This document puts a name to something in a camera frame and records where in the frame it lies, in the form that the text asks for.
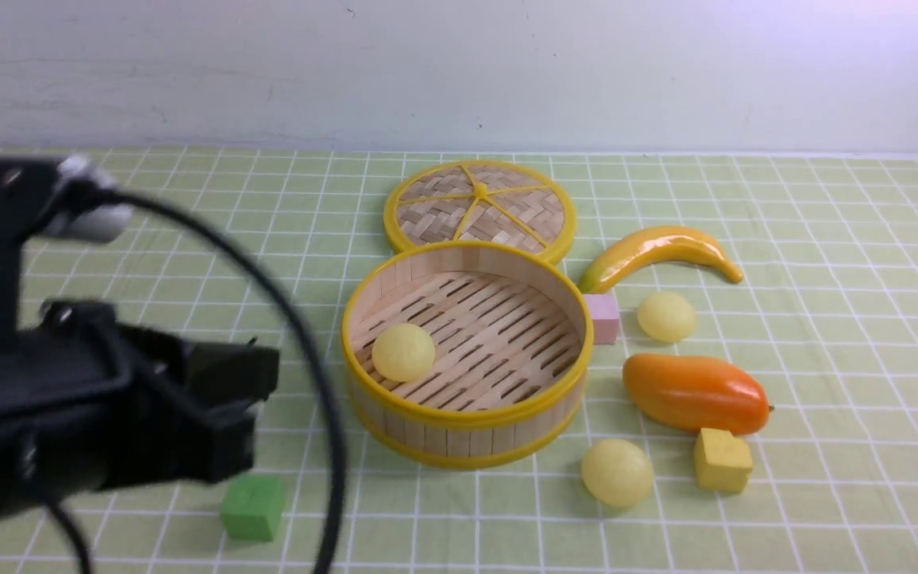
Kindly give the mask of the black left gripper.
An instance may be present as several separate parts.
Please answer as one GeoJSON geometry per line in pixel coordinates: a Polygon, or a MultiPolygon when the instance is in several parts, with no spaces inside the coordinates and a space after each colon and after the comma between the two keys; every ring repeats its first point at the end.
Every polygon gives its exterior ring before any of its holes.
{"type": "Polygon", "coordinates": [[[250,471],[255,407],[280,352],[190,341],[119,322],[112,306],[57,304],[32,329],[0,327],[0,520],[81,493],[250,471]],[[160,381],[203,412],[190,423],[160,381]]]}

